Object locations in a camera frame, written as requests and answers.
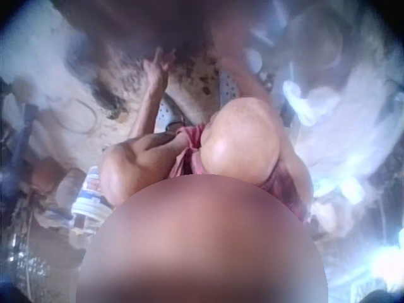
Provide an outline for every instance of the red cloth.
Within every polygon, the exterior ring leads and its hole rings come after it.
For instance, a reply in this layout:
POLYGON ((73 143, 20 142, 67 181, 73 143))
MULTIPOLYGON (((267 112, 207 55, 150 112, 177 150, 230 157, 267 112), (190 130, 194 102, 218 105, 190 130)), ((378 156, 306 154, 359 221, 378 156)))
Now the red cloth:
MULTIPOLYGON (((203 167, 199 154, 201 136, 204 129, 204 124, 178 129, 177 134, 185 133, 187 135, 189 146, 177 157, 177 161, 170 172, 169 178, 189 174, 208 174, 203 167)), ((284 165, 277 163, 272 174, 259 188, 279 199, 301 222, 306 220, 307 208, 300 198, 298 198, 293 179, 288 174, 284 165)))

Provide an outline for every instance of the red garment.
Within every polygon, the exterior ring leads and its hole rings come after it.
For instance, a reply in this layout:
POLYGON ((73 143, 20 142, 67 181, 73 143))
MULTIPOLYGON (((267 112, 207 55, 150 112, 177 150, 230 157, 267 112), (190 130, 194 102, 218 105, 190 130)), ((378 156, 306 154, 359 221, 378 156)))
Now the red garment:
MULTIPOLYGON (((199 154, 201 136, 204 129, 205 125, 199 124, 197 126, 180 128, 177 131, 177 134, 185 133, 187 135, 189 147, 177 157, 169 178, 189 174, 208 174, 203 167, 199 154)), ((305 221, 307 208, 299 198, 293 179, 283 162, 278 161, 271 175, 259 188, 280 200, 301 222, 305 221)))

